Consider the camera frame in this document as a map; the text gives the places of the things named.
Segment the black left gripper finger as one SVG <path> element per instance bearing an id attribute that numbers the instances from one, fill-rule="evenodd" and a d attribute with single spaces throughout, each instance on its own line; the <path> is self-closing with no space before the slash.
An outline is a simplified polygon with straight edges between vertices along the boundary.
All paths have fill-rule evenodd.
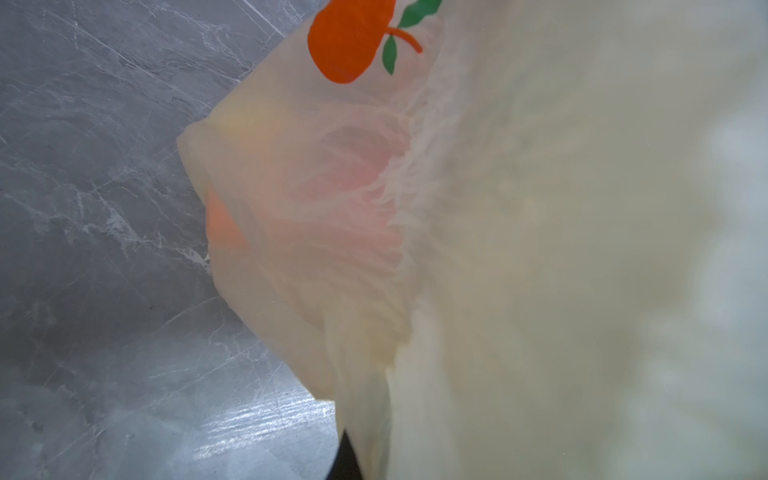
<path id="1" fill-rule="evenodd" d="M 358 464 L 347 431 L 344 431 L 333 464 L 326 480 L 362 480 L 363 475 Z"/>

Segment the yellow printed plastic bag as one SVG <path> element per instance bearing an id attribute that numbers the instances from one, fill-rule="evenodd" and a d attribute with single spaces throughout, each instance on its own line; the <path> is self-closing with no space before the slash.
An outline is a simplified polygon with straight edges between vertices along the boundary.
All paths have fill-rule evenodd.
<path id="1" fill-rule="evenodd" d="M 767 5 L 331 1 L 178 152 L 334 479 L 767 475 Z"/>

